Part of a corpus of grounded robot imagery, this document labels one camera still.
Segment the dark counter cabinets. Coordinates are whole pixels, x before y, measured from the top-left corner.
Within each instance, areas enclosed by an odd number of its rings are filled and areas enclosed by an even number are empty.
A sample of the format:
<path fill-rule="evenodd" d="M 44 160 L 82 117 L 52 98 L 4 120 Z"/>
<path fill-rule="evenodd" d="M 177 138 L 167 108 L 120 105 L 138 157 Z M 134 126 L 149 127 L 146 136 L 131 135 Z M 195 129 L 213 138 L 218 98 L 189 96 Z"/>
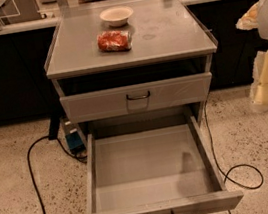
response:
<path fill-rule="evenodd" d="M 188 7 L 211 30 L 218 49 L 211 67 L 211 88 L 252 82 L 256 53 L 268 49 L 258 31 L 236 28 L 257 0 L 225 0 Z M 44 71 L 52 27 L 0 35 L 0 126 L 60 115 L 63 109 Z"/>

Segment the grey drawer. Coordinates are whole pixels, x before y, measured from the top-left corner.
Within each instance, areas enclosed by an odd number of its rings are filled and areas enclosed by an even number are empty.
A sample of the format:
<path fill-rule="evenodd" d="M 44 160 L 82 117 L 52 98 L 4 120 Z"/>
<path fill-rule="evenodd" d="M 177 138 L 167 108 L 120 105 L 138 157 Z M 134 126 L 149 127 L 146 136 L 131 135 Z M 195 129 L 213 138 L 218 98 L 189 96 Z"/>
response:
<path fill-rule="evenodd" d="M 201 102 L 209 92 L 210 72 L 192 76 L 123 86 L 60 98 L 73 123 L 113 118 Z"/>
<path fill-rule="evenodd" d="M 234 209 L 195 118 L 88 140 L 86 214 L 210 214 Z"/>

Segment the grey closed top drawer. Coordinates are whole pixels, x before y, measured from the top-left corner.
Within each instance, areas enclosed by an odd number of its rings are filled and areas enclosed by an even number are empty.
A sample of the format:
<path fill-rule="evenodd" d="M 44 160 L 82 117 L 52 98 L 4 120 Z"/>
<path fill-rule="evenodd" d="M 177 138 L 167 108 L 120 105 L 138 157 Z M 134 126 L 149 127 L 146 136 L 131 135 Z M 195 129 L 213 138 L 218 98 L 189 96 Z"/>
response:
<path fill-rule="evenodd" d="M 192 76 L 123 86 L 60 98 L 73 123 L 113 118 L 201 102 L 209 92 L 210 72 Z"/>

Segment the grey drawer cabinet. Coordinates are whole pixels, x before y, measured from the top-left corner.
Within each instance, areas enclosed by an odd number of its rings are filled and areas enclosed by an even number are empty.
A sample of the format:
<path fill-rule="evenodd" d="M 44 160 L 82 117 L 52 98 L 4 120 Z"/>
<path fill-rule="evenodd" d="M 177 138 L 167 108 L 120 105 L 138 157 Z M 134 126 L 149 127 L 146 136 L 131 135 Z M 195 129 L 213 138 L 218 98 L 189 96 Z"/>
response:
<path fill-rule="evenodd" d="M 99 17 L 105 9 L 127 6 L 133 15 L 124 26 L 110 27 Z M 210 72 L 217 46 L 202 24 L 179 0 L 110 0 L 66 8 L 47 58 L 47 77 L 59 97 Z M 131 50 L 101 51 L 97 36 L 122 30 Z M 88 140 L 182 125 L 192 116 L 200 127 L 206 101 L 112 118 L 73 123 Z"/>

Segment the blue box on floor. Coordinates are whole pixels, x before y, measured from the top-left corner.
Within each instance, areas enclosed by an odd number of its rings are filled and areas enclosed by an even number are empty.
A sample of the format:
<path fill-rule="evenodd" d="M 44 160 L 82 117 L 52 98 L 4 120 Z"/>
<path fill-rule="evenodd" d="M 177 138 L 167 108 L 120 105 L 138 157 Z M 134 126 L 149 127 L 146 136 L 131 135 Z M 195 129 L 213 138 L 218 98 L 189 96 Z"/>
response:
<path fill-rule="evenodd" d="M 69 151 L 72 154 L 77 154 L 78 152 L 83 151 L 85 146 L 80 139 L 77 128 L 67 118 L 62 118 L 61 122 Z"/>

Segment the white bowl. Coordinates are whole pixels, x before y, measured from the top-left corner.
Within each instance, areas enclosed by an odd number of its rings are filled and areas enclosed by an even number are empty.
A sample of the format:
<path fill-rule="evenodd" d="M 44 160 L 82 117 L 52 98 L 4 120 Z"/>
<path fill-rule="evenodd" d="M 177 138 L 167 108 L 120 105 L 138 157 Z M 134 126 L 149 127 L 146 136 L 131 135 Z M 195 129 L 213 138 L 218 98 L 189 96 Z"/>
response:
<path fill-rule="evenodd" d="M 124 26 L 128 23 L 128 19 L 133 15 L 133 9 L 127 6 L 116 6 L 105 9 L 100 13 L 99 17 L 110 27 Z"/>

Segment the red crushed soda can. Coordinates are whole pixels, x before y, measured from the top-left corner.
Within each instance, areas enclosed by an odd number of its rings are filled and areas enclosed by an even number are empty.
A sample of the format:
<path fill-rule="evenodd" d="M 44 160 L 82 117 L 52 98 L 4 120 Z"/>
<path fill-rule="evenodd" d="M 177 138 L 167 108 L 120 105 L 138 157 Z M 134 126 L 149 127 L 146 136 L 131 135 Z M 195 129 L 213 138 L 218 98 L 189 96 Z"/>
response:
<path fill-rule="evenodd" d="M 131 34 L 125 30 L 102 32 L 97 36 L 98 49 L 101 51 L 120 52 L 132 49 Z"/>

